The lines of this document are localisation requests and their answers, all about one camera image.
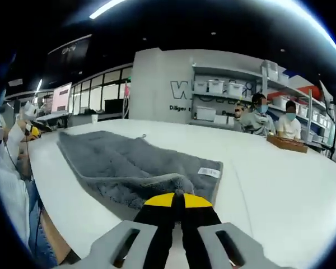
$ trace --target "towel label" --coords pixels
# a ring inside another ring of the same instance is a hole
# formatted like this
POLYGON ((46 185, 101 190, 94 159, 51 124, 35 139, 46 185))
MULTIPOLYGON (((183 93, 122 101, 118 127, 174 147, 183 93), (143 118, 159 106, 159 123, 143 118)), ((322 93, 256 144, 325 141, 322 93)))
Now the towel label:
POLYGON ((204 168, 201 167, 198 171, 198 174, 200 175, 209 175, 210 177, 219 178, 220 177, 220 171, 210 168, 204 168))

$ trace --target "ceiling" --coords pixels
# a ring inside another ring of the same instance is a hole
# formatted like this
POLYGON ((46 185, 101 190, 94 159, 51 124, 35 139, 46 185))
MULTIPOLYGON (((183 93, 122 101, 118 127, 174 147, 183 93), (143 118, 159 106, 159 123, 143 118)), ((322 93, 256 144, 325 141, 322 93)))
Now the ceiling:
MULTIPOLYGON (((271 1, 126 0, 95 20, 89 15, 107 0, 52 0, 40 6, 21 1, 11 6, 7 18, 12 23, 0 34, 1 42, 16 51, 7 81, 24 81, 7 85, 7 93, 35 90, 44 79, 47 53, 87 34, 92 38, 81 79, 133 62, 142 49, 213 49, 270 59, 315 84, 320 74, 328 90, 336 91, 336 51, 291 14, 268 9, 271 1)), ((315 2, 304 4, 336 41, 336 0, 315 2)), ((47 87, 44 80, 42 88, 47 87)))

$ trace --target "wooden tray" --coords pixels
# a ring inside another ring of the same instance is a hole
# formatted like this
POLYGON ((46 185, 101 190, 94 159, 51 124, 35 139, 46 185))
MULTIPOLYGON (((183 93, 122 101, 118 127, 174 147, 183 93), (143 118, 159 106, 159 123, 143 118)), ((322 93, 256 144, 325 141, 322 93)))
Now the wooden tray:
POLYGON ((268 136, 267 141, 283 150, 292 150, 307 153, 307 147, 303 143, 297 142, 295 140, 290 140, 277 136, 268 136))

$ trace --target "gray fleece blanket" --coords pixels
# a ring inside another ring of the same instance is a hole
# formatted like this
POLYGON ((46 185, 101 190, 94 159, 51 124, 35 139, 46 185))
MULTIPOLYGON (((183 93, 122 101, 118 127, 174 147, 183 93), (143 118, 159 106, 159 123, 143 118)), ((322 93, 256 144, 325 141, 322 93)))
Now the gray fleece blanket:
POLYGON ((176 189, 213 203, 223 168, 221 162, 160 149, 142 137, 105 131, 76 136, 60 133, 58 146, 80 183, 103 199, 134 209, 176 189), (218 170, 220 176, 198 174, 200 168, 218 170))

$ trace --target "ceiling light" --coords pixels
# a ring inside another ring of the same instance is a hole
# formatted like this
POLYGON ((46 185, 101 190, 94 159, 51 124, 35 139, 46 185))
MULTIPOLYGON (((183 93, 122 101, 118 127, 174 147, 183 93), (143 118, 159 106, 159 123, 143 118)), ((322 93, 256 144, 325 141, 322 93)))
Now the ceiling light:
POLYGON ((125 1, 125 0, 111 0, 107 4, 104 4, 102 7, 100 7, 98 10, 96 10, 94 13, 92 13, 90 18, 94 20, 95 18, 100 16, 102 13, 106 12, 110 8, 114 7, 115 5, 117 5, 117 4, 119 4, 123 1, 125 1))
POLYGON ((39 84, 38 84, 38 87, 36 89, 36 92, 38 92, 40 90, 40 87, 41 87, 41 84, 43 83, 43 80, 40 80, 39 84))
POLYGON ((315 28, 316 31, 322 34, 324 38, 331 44, 331 46, 336 50, 336 43, 332 39, 332 37, 327 33, 327 31, 298 3, 294 2, 293 0, 265 0, 267 2, 271 2, 272 4, 278 4, 281 7, 294 12, 295 14, 299 15, 302 19, 308 21, 308 23, 315 28))

